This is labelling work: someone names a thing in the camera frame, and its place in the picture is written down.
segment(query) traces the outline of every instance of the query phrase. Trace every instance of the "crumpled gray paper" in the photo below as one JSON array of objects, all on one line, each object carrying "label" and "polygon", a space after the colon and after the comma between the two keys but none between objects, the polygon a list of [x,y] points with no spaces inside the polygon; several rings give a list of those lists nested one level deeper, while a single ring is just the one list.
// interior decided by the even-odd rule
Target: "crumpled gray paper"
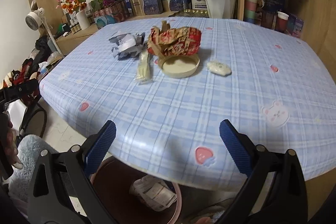
[{"label": "crumpled gray paper", "polygon": [[118,57],[118,59],[129,55],[131,57],[136,57],[142,51],[145,33],[142,33],[141,35],[120,33],[121,31],[117,32],[115,36],[109,39],[109,41],[112,43],[113,57]]}]

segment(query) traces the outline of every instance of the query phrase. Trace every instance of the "white fan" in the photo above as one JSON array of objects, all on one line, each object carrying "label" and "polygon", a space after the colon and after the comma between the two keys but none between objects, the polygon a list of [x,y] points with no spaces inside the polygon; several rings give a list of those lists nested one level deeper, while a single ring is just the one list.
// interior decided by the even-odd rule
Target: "white fan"
[{"label": "white fan", "polygon": [[57,51],[62,55],[62,51],[60,50],[60,48],[58,47],[56,40],[53,36],[53,34],[50,31],[50,28],[47,24],[47,21],[45,19],[44,16],[44,9],[43,8],[39,8],[33,12],[30,12],[27,16],[26,16],[26,23],[28,25],[29,28],[31,28],[32,30],[36,31],[42,24],[44,25],[44,28],[47,30],[48,35],[50,37],[50,39],[52,40],[52,42],[54,43],[54,46],[56,47]]}]

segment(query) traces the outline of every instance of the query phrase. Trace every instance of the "metal screw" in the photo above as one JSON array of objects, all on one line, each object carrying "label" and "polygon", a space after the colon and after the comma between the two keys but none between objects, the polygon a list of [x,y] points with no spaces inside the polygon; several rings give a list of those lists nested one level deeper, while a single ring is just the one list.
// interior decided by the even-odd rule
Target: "metal screw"
[{"label": "metal screw", "polygon": [[258,144],[256,146],[256,149],[259,151],[259,152],[264,152],[266,150],[265,146],[261,145],[261,144]]},{"label": "metal screw", "polygon": [[71,147],[71,151],[72,152],[77,152],[77,151],[79,151],[80,150],[80,146],[78,145],[78,144],[75,144],[75,145],[73,145],[72,147]]},{"label": "metal screw", "polygon": [[48,150],[44,149],[41,151],[41,156],[44,157],[48,154]]},{"label": "metal screw", "polygon": [[288,153],[291,155],[291,156],[295,156],[296,153],[293,149],[288,149]]}]

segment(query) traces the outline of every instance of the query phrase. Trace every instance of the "red snack wrapper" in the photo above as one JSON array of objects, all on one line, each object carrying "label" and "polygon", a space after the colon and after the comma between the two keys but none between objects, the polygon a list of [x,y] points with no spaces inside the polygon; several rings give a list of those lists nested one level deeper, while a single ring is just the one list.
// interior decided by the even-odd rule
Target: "red snack wrapper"
[{"label": "red snack wrapper", "polygon": [[162,29],[153,27],[148,37],[148,52],[164,58],[168,55],[192,55],[198,52],[201,31],[193,27],[171,29],[166,21]]}]

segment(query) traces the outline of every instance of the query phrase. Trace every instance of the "white wall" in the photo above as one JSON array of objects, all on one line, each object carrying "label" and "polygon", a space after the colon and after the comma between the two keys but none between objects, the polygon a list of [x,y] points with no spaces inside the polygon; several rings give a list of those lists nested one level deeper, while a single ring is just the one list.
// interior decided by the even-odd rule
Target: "white wall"
[{"label": "white wall", "polygon": [[38,31],[25,22],[31,11],[28,0],[0,0],[0,81],[7,73],[17,70],[35,47]]}]

